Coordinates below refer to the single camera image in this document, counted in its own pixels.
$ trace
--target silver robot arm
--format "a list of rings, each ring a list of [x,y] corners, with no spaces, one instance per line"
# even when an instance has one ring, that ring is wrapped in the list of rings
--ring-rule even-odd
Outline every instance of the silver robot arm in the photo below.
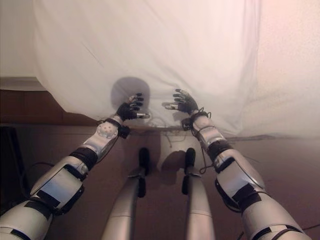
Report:
[[[233,149],[214,126],[208,114],[198,109],[194,99],[177,89],[175,103],[166,109],[190,115],[182,121],[191,129],[212,160],[217,177],[215,186],[226,205],[241,212],[249,240],[310,240],[291,215],[266,192],[260,174],[245,157]]]
[[[67,213],[84,192],[83,180],[101,161],[118,136],[126,138],[130,129],[123,122],[148,118],[137,113],[142,106],[141,93],[123,103],[117,113],[103,121],[93,136],[60,160],[33,186],[29,200],[13,207],[0,218],[1,240],[42,240],[53,216]]]

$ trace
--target wall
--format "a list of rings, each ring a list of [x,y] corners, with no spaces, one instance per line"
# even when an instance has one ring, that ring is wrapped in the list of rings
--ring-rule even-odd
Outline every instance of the wall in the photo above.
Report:
[[[0,0],[0,77],[34,77],[32,0]]]

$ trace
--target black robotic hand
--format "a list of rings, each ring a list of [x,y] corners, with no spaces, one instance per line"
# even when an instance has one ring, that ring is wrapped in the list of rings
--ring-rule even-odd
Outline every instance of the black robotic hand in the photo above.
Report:
[[[116,114],[122,121],[130,119],[148,119],[150,115],[147,113],[139,113],[140,107],[143,105],[144,98],[141,97],[142,93],[137,93],[128,98],[127,102],[121,104],[116,111]]]
[[[189,115],[199,111],[198,105],[194,98],[185,90],[176,89],[178,93],[173,94],[174,103],[166,104],[164,107],[169,110],[178,110]]]

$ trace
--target cable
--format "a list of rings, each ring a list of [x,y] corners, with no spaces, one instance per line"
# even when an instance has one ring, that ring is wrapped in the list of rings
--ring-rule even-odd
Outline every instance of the cable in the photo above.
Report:
[[[240,235],[237,237],[236,240],[240,240],[244,234],[245,234],[245,232],[242,231],[242,232],[240,233]]]
[[[205,158],[205,153],[204,153],[203,147],[201,147],[201,151],[202,151],[202,157],[203,157],[204,167],[202,167],[202,168],[199,169],[199,173],[200,173],[201,175],[203,175],[203,174],[206,173],[207,169],[212,168],[214,165],[211,164],[211,165],[207,166],[206,158]]]
[[[306,230],[314,229],[314,228],[317,228],[317,227],[320,227],[320,223],[316,224],[316,225],[313,225],[313,226],[308,226],[308,227],[302,228],[302,230],[306,231]],[[241,232],[236,240],[240,240],[244,234],[245,234],[244,232]]]
[[[234,207],[228,205],[228,204],[226,203],[226,201],[223,200],[223,203],[224,203],[224,205],[225,205],[230,211],[232,211],[232,212],[234,212],[234,213],[237,213],[237,214],[241,213],[241,210],[239,210],[239,209],[237,209],[237,208],[234,208]]]
[[[19,182],[20,182],[20,188],[21,188],[21,192],[22,192],[23,196],[24,196],[25,198],[27,198],[27,199],[30,198],[30,194],[27,193],[27,190],[26,190],[26,188],[24,187],[24,179],[25,179],[25,176],[26,176],[27,172],[29,172],[34,166],[37,166],[37,165],[47,165],[47,166],[50,166],[50,167],[53,167],[53,166],[54,166],[54,164],[49,163],[49,162],[38,161],[38,162],[32,164],[31,166],[29,166],[26,170],[24,170],[24,171],[22,172],[22,174],[21,174],[21,176],[20,176],[20,181],[19,181]]]
[[[308,226],[308,227],[302,228],[302,230],[306,231],[306,230],[314,229],[314,228],[317,228],[317,227],[320,227],[320,223],[316,224],[316,225],[313,225],[313,226]]]

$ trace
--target white fabric backdrop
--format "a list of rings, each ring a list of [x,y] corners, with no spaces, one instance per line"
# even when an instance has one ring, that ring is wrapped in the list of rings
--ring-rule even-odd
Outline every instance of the white fabric backdrop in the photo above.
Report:
[[[34,0],[33,7],[36,76],[68,112],[100,119],[141,90],[152,119],[133,124],[178,126],[185,115],[162,103],[182,88],[225,133],[320,136],[317,0],[262,7],[258,0]]]
[[[145,124],[178,126],[183,116],[162,103],[182,88],[222,130],[241,130],[259,1],[37,0],[34,10],[37,78],[66,111],[100,119],[141,89],[150,96]]]

